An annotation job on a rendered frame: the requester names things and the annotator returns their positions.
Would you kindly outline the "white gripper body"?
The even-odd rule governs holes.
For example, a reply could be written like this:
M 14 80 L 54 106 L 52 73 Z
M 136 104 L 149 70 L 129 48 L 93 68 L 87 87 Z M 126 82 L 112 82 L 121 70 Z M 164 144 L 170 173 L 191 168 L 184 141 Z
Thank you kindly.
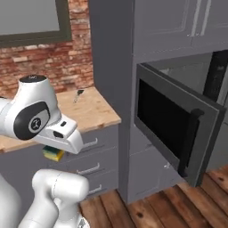
M 75 129 L 69 136 L 57 131 L 51 131 L 50 134 L 44 132 L 43 134 L 35 136 L 33 140 L 37 143 L 42 143 L 73 154 L 78 154 L 84 146 L 82 136 L 77 129 Z

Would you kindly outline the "yellow green sponge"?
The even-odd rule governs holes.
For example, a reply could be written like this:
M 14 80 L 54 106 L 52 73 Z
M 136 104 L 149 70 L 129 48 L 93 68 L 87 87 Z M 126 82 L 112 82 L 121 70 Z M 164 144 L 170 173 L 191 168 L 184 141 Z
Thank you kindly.
M 46 158 L 53 161 L 60 161 L 64 154 L 64 151 L 50 146 L 45 146 L 42 152 Z

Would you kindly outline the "grey microwave door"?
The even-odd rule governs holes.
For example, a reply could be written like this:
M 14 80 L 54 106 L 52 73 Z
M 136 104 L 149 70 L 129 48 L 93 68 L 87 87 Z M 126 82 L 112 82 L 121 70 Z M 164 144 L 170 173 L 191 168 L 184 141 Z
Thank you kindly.
M 136 66 L 134 123 L 178 173 L 191 111 L 200 109 L 199 128 L 185 168 L 185 181 L 196 187 L 206 172 L 225 108 L 161 71 Z

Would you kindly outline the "grey built-in microwave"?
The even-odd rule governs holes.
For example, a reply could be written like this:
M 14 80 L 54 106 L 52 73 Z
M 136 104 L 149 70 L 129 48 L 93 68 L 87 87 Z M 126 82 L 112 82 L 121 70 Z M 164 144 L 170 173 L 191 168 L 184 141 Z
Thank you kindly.
M 228 107 L 228 50 L 148 61 L 147 64 Z

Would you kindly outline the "grey drawer front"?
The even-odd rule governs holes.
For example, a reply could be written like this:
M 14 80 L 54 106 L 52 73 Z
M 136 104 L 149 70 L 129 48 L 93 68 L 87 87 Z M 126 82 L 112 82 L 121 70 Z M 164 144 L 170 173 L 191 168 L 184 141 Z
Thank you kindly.
M 84 148 L 80 154 L 93 153 L 103 151 L 118 146 L 118 125 L 107 126 L 105 128 L 93 130 L 82 134 L 83 142 L 93 142 L 98 138 L 98 143 L 94 146 Z
M 100 168 L 84 176 L 98 175 L 102 172 L 116 170 L 118 168 L 118 148 L 114 147 L 84 156 L 80 159 L 73 159 L 67 163 L 67 169 L 69 172 L 76 174 L 77 170 L 81 171 L 95 167 L 98 162 L 100 163 Z
M 118 188 L 118 174 L 116 172 L 109 172 L 103 175 L 98 175 L 91 179 L 89 183 L 89 191 L 98 188 L 100 184 L 102 185 L 101 191 L 96 192 L 95 194 L 88 195 L 89 197 L 97 196 L 107 191 L 112 191 Z

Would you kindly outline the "wooden topped grey counter cabinet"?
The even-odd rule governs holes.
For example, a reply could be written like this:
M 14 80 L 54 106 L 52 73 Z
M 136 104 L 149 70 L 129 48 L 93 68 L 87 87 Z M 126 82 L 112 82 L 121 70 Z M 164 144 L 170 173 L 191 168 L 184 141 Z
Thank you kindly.
M 94 87 L 84 90 L 76 103 L 73 102 L 72 92 L 58 94 L 57 98 L 61 111 L 77 121 L 81 134 L 120 123 L 118 114 Z M 95 153 L 80 154 L 79 152 L 74 155 L 66 152 L 60 161 L 53 161 L 45 158 L 43 148 L 42 144 L 36 142 L 0 136 L 0 153 L 3 155 L 0 158 L 0 174 L 20 194 L 23 210 L 27 210 L 33 201 L 34 192 L 31 187 L 31 179 L 38 169 L 52 168 L 68 171 L 67 163 L 69 161 Z M 109 172 L 118 174 L 118 168 L 98 175 Z M 90 181 L 98 175 L 86 176 L 86 178 Z

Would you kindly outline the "small black silver utensil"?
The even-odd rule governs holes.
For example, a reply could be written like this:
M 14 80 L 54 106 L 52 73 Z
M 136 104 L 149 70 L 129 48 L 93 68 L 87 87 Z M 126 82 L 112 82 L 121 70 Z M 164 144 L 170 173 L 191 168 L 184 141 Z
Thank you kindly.
M 83 92 L 84 92 L 84 89 L 78 89 L 78 90 L 77 90 L 76 95 L 75 95 L 74 100 L 73 100 L 74 103 L 77 102 L 79 96 L 80 96 Z

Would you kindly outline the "grey lower cabinet door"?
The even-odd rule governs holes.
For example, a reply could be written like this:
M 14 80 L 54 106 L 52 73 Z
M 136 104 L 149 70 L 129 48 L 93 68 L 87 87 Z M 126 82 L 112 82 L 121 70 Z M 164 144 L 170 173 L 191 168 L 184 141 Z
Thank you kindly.
M 182 181 L 183 178 L 152 143 L 133 126 L 130 136 L 127 202 L 143 199 Z

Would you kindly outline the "tall grey cabinet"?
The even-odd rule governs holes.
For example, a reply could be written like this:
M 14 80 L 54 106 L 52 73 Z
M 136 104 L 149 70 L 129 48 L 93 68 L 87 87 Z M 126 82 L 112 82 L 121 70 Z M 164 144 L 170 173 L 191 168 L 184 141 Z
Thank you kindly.
M 136 126 L 134 123 L 136 66 L 148 61 L 228 50 L 228 44 L 194 46 L 192 44 L 194 35 L 189 47 L 136 56 L 134 54 L 135 1 L 88 0 L 94 84 L 121 118 L 118 127 L 118 191 L 126 203 L 128 203 L 130 136 L 132 127 Z M 207 169 L 223 165 L 224 160 L 224 155 L 213 149 Z

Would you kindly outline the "dark framed window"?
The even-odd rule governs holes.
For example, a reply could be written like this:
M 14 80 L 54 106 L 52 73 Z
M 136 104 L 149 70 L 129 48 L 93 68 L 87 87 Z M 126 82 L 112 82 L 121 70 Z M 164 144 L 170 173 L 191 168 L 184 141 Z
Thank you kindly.
M 0 48 L 70 40 L 68 0 L 0 0 Z

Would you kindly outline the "grey cupboard door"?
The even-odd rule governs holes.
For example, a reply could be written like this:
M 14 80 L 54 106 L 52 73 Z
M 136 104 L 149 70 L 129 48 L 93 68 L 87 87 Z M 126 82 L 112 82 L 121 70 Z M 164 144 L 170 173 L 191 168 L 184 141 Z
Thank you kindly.
M 196 33 L 192 44 L 194 46 L 226 45 L 228 44 L 228 0 L 212 0 L 206 31 L 204 36 L 200 36 L 207 1 L 201 1 Z
M 189 47 L 197 0 L 136 0 L 134 54 Z

